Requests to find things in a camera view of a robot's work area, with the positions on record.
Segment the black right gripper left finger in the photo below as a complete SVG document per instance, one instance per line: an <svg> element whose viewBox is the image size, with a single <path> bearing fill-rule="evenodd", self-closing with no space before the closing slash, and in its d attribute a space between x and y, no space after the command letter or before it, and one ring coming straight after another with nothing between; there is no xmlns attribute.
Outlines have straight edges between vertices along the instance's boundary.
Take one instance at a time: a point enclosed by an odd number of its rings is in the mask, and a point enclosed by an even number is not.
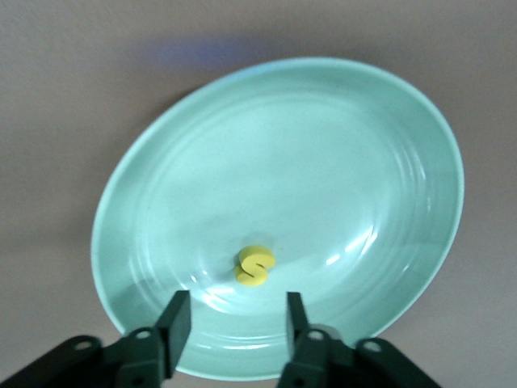
<svg viewBox="0 0 517 388"><path fill-rule="evenodd" d="M170 380L191 332L191 295L174 294L152 326L105 346L91 335L58 344L2 387L160 387Z"/></svg>

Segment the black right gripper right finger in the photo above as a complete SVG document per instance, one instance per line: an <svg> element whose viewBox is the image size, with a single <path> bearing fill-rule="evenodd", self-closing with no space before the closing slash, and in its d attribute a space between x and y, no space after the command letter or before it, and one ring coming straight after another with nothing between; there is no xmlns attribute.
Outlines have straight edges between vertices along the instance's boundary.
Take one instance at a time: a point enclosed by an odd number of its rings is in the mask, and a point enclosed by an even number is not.
<svg viewBox="0 0 517 388"><path fill-rule="evenodd" d="M300 293L287 293L288 347L278 387L437 387L389 341L360 340L354 348L309 324Z"/></svg>

